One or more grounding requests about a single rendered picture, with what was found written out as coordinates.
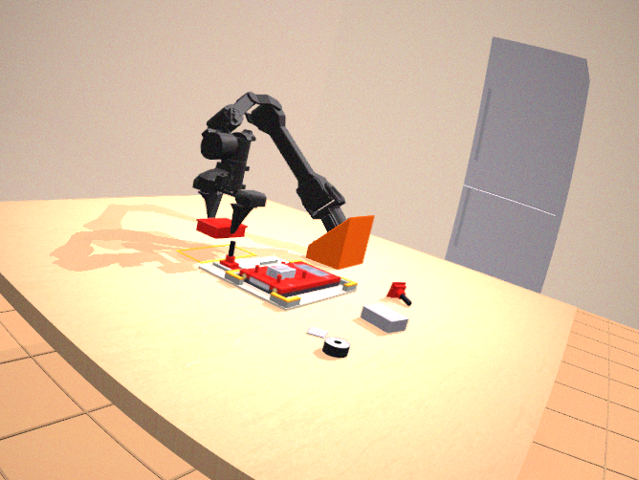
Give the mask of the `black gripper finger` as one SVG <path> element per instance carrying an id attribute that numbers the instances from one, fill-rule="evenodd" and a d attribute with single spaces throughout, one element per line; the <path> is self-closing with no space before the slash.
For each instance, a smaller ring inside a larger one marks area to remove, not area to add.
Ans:
<path id="1" fill-rule="evenodd" d="M 246 218 L 246 216 L 252 211 L 253 208 L 257 207 L 242 207 L 237 203 L 231 203 L 232 218 L 231 218 L 231 233 L 236 233 L 238 227 Z"/>
<path id="2" fill-rule="evenodd" d="M 200 190 L 198 190 L 198 192 L 205 200 L 208 219 L 215 218 L 223 193 L 217 192 L 217 194 L 207 194 Z"/>

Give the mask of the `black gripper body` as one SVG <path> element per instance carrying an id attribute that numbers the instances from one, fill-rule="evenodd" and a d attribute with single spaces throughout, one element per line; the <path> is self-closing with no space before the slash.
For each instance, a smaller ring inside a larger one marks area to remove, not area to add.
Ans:
<path id="1" fill-rule="evenodd" d="M 233 170 L 234 182 L 232 184 L 232 189 L 218 190 L 219 193 L 225 193 L 235 198 L 235 201 L 238 205 L 242 207 L 265 207 L 267 203 L 267 197 L 264 193 L 255 191 L 255 190 L 244 190 L 246 189 L 246 185 L 243 184 L 245 171 L 250 171 L 250 167 L 246 166 L 247 162 L 237 162 L 229 159 L 221 160 L 221 168 L 227 170 L 227 166 Z M 193 188 L 199 188 L 198 185 L 198 176 L 195 177 L 193 182 Z M 200 189 L 200 191 L 207 193 L 205 190 Z M 217 194 L 214 193 L 214 194 Z"/>

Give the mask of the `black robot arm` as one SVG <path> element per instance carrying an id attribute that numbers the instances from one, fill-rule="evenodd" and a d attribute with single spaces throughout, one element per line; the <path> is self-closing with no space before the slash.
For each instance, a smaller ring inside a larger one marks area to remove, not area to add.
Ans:
<path id="1" fill-rule="evenodd" d="M 248 113 L 256 103 L 259 106 Z M 315 173 L 304 158 L 285 126 L 286 115 L 276 98 L 248 92 L 235 104 L 219 110 L 207 121 L 208 129 L 201 133 L 203 139 L 200 149 L 203 157 L 243 163 L 248 160 L 251 144 L 255 142 L 253 131 L 244 129 L 242 132 L 231 133 L 242 123 L 243 114 L 250 124 L 257 126 L 274 140 L 276 148 L 297 179 L 297 195 L 312 219 L 321 219 L 327 232 L 346 221 L 341 209 L 346 203 L 344 197 L 324 177 Z M 198 174 L 199 188 L 208 194 L 232 189 L 233 182 L 233 170 L 228 166 L 227 170 L 222 169 L 221 163 L 214 169 Z M 331 201 L 333 202 L 330 203 Z"/>

